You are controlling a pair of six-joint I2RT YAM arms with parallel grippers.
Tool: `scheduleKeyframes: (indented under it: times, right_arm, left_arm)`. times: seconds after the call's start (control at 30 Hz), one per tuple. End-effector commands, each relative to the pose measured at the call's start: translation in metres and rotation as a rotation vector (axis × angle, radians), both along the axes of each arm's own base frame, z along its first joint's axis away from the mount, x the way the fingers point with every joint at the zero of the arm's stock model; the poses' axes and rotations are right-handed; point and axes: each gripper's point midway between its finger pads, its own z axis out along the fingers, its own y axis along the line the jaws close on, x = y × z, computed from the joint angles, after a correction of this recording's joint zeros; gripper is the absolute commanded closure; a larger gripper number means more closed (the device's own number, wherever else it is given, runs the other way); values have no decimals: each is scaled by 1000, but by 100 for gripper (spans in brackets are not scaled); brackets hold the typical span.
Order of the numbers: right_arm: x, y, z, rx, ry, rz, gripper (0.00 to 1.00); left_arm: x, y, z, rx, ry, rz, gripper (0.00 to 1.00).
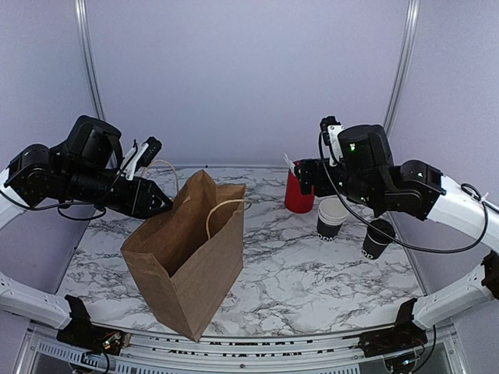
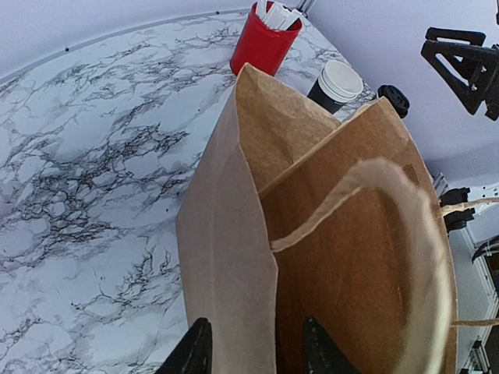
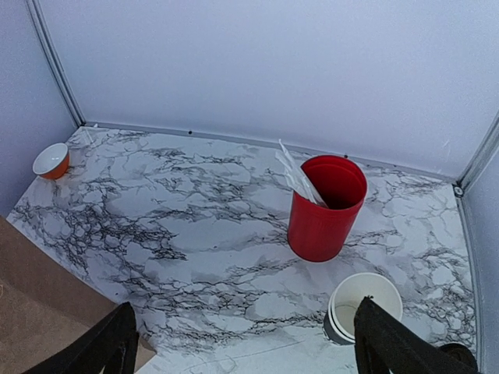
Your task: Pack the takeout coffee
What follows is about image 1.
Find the brown paper bag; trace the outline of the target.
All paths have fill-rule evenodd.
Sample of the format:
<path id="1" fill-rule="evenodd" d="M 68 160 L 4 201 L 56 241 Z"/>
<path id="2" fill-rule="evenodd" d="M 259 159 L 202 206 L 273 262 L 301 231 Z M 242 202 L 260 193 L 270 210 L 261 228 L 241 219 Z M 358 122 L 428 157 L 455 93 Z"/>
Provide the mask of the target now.
<path id="1" fill-rule="evenodd" d="M 243 269 L 244 184 L 193 174 L 172 210 L 142 223 L 121 252 L 159 323 L 198 341 Z"/>

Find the black paper coffee cup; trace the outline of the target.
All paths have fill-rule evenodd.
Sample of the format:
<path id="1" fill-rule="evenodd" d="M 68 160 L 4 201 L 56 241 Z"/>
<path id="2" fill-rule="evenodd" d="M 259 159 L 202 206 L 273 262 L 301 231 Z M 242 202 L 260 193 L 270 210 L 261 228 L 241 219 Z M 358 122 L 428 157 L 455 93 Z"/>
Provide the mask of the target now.
<path id="1" fill-rule="evenodd" d="M 390 243 L 390 241 L 381 240 L 371 237 L 370 235 L 366 235 L 363 241 L 363 246 L 361 248 L 361 253 L 367 259 L 378 259 Z"/>

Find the black plastic cup lid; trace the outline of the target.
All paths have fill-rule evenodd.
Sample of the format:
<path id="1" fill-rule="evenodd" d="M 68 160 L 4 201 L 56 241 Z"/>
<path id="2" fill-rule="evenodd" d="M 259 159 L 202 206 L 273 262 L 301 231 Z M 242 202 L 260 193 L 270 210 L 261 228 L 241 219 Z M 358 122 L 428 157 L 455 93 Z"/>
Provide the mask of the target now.
<path id="1" fill-rule="evenodd" d="M 367 234 L 371 237 L 393 242 L 395 239 L 395 230 L 389 221 L 376 219 L 370 222 Z"/>

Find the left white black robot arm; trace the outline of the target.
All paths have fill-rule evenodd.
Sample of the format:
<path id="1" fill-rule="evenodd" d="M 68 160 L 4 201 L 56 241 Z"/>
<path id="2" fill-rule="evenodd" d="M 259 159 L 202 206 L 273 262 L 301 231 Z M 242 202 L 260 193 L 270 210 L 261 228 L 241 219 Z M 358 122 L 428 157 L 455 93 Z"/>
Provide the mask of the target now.
<path id="1" fill-rule="evenodd" d="M 1 173 L 1 226 L 27 211 L 92 206 L 96 218 L 114 210 L 146 220 L 172 209 L 173 202 L 152 180 L 136 175 L 161 150 L 154 137 L 124 153 L 121 132 L 86 115 L 66 140 L 47 147 L 32 144 Z"/>

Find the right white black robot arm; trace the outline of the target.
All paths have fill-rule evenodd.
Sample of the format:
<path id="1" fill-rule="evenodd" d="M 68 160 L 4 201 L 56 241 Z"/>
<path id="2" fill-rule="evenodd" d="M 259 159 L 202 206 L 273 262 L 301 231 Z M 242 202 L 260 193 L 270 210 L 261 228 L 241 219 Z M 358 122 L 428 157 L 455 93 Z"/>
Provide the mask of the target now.
<path id="1" fill-rule="evenodd" d="M 482 243 L 490 253 L 470 273 L 431 295 L 403 304 L 386 333 L 394 349 L 404 348 L 440 321 L 498 297 L 498 209 L 470 184 L 458 184 L 439 169 L 410 160 L 396 166 L 381 125 L 322 125 L 319 144 L 330 156 L 300 160 L 294 167 L 304 195 L 338 196 L 376 217 L 388 211 L 447 225 Z"/>

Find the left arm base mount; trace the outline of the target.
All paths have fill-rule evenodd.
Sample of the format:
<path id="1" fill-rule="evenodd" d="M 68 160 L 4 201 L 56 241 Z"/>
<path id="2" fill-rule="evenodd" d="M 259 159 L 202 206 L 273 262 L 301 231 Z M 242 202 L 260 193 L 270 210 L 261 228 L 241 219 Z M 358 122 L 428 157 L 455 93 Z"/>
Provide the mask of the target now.
<path id="1" fill-rule="evenodd" d="M 59 330 L 56 336 L 59 342 L 84 348 L 96 354 L 103 351 L 108 355 L 119 355 L 130 338 L 130 334 L 124 331 L 92 324 L 68 325 L 65 329 Z"/>

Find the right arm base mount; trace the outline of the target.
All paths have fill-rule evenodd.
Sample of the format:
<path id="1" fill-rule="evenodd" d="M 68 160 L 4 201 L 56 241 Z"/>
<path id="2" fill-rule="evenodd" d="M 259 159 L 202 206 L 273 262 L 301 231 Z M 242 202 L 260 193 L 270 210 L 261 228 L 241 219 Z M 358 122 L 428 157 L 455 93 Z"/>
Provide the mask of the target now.
<path id="1" fill-rule="evenodd" d="M 359 348 L 366 358 L 387 355 L 399 351 L 424 346 L 428 339 L 425 332 L 395 332 L 394 330 L 379 330 L 362 333 L 359 336 Z"/>

